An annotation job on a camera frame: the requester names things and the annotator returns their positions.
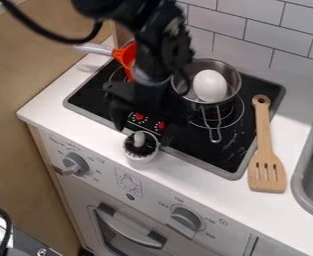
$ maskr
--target white countertop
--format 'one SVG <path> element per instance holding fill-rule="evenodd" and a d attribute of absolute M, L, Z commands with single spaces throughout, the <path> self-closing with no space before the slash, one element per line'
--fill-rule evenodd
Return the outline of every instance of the white countertop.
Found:
<path fill-rule="evenodd" d="M 70 93 L 108 60 L 108 57 L 87 55 L 20 109 L 19 118 L 116 160 L 120 152 L 117 145 L 121 145 L 125 135 L 62 105 Z M 254 71 L 252 75 L 277 82 L 287 89 L 271 123 L 274 151 L 288 176 L 288 189 L 284 194 L 252 192 L 247 175 L 238 181 L 228 181 L 166 153 L 160 153 L 154 165 L 135 171 L 313 256 L 313 216 L 295 201 L 289 183 L 313 123 L 313 81 L 269 70 Z M 133 169 L 123 155 L 118 161 Z M 177 168 L 169 171 L 166 167 L 169 165 Z"/>

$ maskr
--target pot handle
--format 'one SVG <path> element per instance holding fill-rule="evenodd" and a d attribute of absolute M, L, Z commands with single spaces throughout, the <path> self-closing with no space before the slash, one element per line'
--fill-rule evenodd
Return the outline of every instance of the pot handle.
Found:
<path fill-rule="evenodd" d="M 221 140 L 222 140 L 222 136 L 221 136 L 221 132 L 220 132 L 221 116 L 220 116 L 219 105 L 216 105 L 215 107 L 217 109 L 217 115 L 218 115 L 218 124 L 217 124 L 217 126 L 215 128 L 212 128 L 212 127 L 209 126 L 209 124 L 207 122 L 207 119 L 206 119 L 205 109 L 204 109 L 203 106 L 201 106 L 201 113 L 202 113 L 202 117 L 203 117 L 204 123 L 205 123 L 206 127 L 208 128 L 209 138 L 210 138 L 211 142 L 217 144 L 217 143 L 220 143 Z M 215 139 L 214 136 L 213 136 L 213 129 L 217 130 L 217 139 Z"/>

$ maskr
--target black stovetop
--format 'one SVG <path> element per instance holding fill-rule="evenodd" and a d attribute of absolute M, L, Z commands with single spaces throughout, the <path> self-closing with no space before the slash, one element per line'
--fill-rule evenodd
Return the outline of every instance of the black stovetop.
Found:
<path fill-rule="evenodd" d="M 68 99 L 68 105 L 77 107 L 71 107 L 71 109 L 75 111 L 82 109 L 77 112 L 82 114 L 90 112 L 110 120 L 108 104 L 103 101 L 105 93 L 102 90 L 102 85 L 110 77 L 117 81 L 123 80 L 124 71 L 119 69 L 120 67 L 119 63 L 111 61 L 102 68 L 98 74 Z M 222 141 L 218 144 L 211 143 L 207 129 L 190 124 L 187 128 L 179 130 L 170 147 L 229 173 L 237 172 L 255 138 L 255 114 L 251 99 L 257 94 L 265 94 L 271 99 L 272 113 L 274 113 L 283 99 L 285 90 L 280 85 L 242 74 L 242 89 L 237 97 L 234 111 L 227 114 L 222 122 L 222 127 L 225 127 L 221 129 Z M 199 126 L 203 125 L 199 117 L 193 121 Z M 152 117 L 136 120 L 136 113 L 131 113 L 126 128 L 133 131 L 146 129 L 157 136 L 161 136 L 162 129 L 159 128 L 159 122 L 160 120 L 155 120 Z M 210 124 L 214 127 L 216 122 L 211 121 Z"/>

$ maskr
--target wooden spatula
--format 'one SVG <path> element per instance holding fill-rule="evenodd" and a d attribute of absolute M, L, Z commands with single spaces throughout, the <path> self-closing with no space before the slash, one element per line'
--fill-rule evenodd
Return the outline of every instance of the wooden spatula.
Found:
<path fill-rule="evenodd" d="M 253 191 L 283 193 L 287 179 L 282 162 L 272 150 L 270 104 L 270 99 L 265 95 L 256 95 L 252 99 L 256 109 L 258 151 L 249 164 L 249 187 Z"/>

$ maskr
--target silver pot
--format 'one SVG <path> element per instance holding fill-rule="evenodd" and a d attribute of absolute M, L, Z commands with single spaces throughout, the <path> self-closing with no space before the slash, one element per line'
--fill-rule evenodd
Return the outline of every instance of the silver pot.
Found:
<path fill-rule="evenodd" d="M 185 73 L 188 75 L 190 83 L 193 82 L 196 74 L 206 69 L 215 70 L 225 78 L 228 85 L 227 94 L 224 99 L 214 103 L 200 100 L 199 97 L 195 94 L 193 86 L 191 86 L 191 88 L 189 88 L 189 91 L 185 95 L 183 95 L 184 92 L 188 90 L 188 85 L 185 79 L 183 78 L 182 74 L 176 73 L 171 78 L 171 85 L 174 91 L 177 94 L 181 95 L 181 97 L 188 102 L 188 104 L 194 111 L 201 111 L 205 126 L 209 131 L 209 138 L 211 142 L 212 143 L 221 142 L 222 136 L 220 132 L 221 126 L 220 111 L 224 105 L 226 106 L 227 103 L 234 100 L 237 94 L 239 93 L 242 87 L 242 80 L 240 74 L 235 68 L 233 68 L 229 64 L 213 59 L 196 59 L 192 63 L 185 66 L 183 69 Z M 205 112 L 205 109 L 208 108 L 216 109 L 218 117 L 218 125 L 216 127 L 211 127 L 208 124 Z M 217 138 L 214 138 L 215 136 L 213 136 L 213 130 L 216 130 Z"/>

